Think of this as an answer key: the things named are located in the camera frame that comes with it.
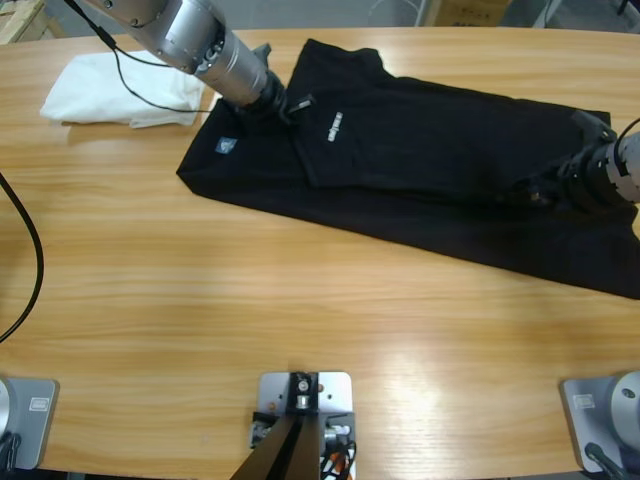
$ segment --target black cloth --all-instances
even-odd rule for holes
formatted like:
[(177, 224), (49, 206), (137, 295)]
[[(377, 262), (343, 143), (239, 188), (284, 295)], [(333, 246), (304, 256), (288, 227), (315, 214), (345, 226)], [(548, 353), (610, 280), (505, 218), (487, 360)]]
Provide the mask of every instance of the black cloth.
[(178, 175), (223, 202), (640, 298), (634, 207), (566, 219), (484, 204), (581, 150), (575, 109), (395, 78), (375, 50), (313, 40), (288, 88), (308, 93), (299, 125), (271, 133), (218, 102)]

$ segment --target white cloth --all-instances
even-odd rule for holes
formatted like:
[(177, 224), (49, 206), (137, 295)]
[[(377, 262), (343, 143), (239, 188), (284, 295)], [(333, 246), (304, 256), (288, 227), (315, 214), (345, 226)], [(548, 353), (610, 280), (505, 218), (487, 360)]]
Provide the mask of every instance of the white cloth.
[[(131, 54), (159, 63), (148, 52)], [(147, 100), (181, 110), (200, 108), (204, 84), (197, 78), (121, 54), (120, 63), (129, 87)], [(40, 115), (59, 122), (117, 122), (142, 128), (165, 123), (191, 125), (197, 114), (163, 110), (134, 97), (120, 81), (113, 53), (99, 53), (71, 60), (49, 92)]]

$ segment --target table surface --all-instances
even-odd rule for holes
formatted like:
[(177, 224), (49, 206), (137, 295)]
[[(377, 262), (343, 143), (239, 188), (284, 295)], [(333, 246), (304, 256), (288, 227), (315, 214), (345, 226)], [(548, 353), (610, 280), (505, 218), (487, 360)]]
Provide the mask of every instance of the table surface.
[[(611, 111), (618, 130), (639, 112), (637, 35), (240, 36), (270, 41), (285, 81), (313, 37), (377, 48), (395, 75)], [(0, 168), (47, 265), (0, 365), (60, 383), (44, 467), (226, 479), (248, 454), (260, 375), (304, 369), (351, 374), (362, 478), (578, 468), (558, 385), (640, 368), (640, 304), (197, 197), (174, 172), (201, 118), (132, 130), (38, 116), (65, 64), (101, 51), (95, 38), (0, 47)], [(0, 224), (4, 329), (35, 262), (6, 200)]]

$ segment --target label sticker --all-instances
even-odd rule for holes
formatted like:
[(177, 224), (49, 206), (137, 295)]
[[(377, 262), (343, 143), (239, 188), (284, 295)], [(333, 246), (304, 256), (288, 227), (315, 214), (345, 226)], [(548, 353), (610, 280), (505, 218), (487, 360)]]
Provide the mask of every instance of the label sticker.
[(32, 397), (29, 404), (30, 412), (48, 412), (49, 411), (49, 399)]
[(590, 393), (587, 393), (585, 395), (574, 395), (573, 404), (578, 410), (596, 408), (596, 402), (593, 400), (593, 395), (591, 395)]
[(236, 143), (238, 143), (237, 138), (220, 137), (218, 146), (216, 147), (216, 152), (228, 155), (234, 148), (236, 148)]

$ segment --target metal mounting plate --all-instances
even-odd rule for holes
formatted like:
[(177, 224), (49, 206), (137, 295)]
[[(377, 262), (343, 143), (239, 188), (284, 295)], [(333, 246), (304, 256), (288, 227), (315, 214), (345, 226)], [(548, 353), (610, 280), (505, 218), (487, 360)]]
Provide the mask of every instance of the metal mounting plate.
[(562, 384), (576, 456), (587, 472), (602, 472), (602, 468), (584, 451), (591, 442), (600, 445), (607, 457), (622, 466), (620, 446), (611, 432), (609, 413), (611, 389), (616, 380), (616, 377), (601, 377), (567, 380)]
[(40, 464), (47, 443), (58, 384), (53, 380), (7, 378), (13, 398), (7, 430), (19, 433), (16, 468), (32, 470)]
[[(353, 412), (351, 377), (345, 372), (320, 372), (318, 383), (322, 385), (318, 394), (320, 413)], [(265, 373), (260, 379), (258, 412), (282, 415), (287, 404), (289, 372)]]

